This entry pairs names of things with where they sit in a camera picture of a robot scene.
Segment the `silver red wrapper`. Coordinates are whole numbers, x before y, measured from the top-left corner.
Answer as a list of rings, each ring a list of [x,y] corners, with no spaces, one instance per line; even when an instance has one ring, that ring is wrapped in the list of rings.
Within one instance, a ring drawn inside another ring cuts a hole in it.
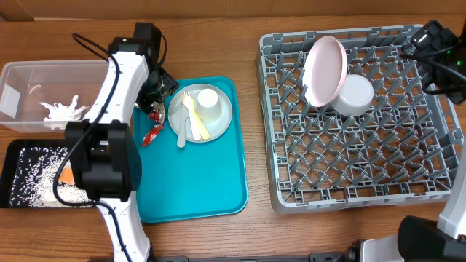
[[[153,102],[150,105],[150,112],[147,113],[147,117],[155,122],[165,122],[165,106],[163,103]]]

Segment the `small red wrapper piece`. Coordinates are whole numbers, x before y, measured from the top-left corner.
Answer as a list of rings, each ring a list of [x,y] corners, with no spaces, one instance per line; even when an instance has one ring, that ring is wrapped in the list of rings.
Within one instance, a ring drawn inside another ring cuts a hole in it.
[[[159,132],[163,130],[162,124],[155,124],[143,137],[141,141],[141,146],[146,147],[148,146],[159,134]]]

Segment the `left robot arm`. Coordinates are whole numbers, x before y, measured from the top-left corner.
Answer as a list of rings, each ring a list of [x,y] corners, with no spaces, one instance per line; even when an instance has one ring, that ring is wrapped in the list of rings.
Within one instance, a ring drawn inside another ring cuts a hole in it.
[[[113,261],[154,261],[151,241],[139,215],[136,191],[142,161],[130,131],[134,107],[165,117],[165,98],[178,82],[162,65],[167,39],[153,23],[137,22],[133,36],[116,37],[107,48],[75,33],[83,47],[108,62],[108,72],[92,108],[65,128],[77,188],[87,194],[84,207],[99,209],[114,247]]]

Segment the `orange food cube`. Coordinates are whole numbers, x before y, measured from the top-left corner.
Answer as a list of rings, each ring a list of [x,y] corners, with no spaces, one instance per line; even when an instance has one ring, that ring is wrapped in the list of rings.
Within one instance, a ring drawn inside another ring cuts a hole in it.
[[[74,175],[71,168],[64,168],[60,174],[58,179],[61,183],[67,183],[70,185],[74,185]]]

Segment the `white napkin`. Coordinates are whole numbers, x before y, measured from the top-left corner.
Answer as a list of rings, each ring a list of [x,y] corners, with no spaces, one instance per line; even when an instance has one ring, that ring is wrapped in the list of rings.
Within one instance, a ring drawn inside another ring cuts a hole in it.
[[[73,96],[71,104],[65,106],[62,103],[45,103],[40,102],[42,106],[49,110],[48,117],[44,118],[44,126],[51,130],[64,130],[68,122],[77,122],[81,119],[82,113],[88,109],[88,106],[77,108],[79,96]]]

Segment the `large white plate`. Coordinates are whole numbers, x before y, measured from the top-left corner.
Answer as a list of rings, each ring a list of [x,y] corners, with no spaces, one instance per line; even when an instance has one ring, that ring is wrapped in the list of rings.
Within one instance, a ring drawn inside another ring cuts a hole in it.
[[[347,54],[333,36],[317,40],[307,55],[302,84],[307,87],[304,97],[313,107],[332,102],[341,92],[347,75]]]

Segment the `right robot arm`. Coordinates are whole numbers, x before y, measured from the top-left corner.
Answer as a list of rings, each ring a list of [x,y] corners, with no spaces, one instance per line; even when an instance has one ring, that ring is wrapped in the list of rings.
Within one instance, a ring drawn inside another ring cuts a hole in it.
[[[415,60],[429,77],[423,92],[465,102],[465,35],[456,36],[438,21],[426,23],[403,46],[401,58]],[[465,157],[459,158],[450,197],[438,220],[406,216],[397,234],[359,239],[341,261],[464,261]]]

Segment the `small grey bowl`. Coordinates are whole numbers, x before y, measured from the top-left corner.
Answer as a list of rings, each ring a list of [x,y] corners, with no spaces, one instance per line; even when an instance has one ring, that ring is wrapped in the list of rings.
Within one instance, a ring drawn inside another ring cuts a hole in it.
[[[370,108],[373,97],[374,88],[367,78],[349,74],[331,106],[342,115],[361,116]]]

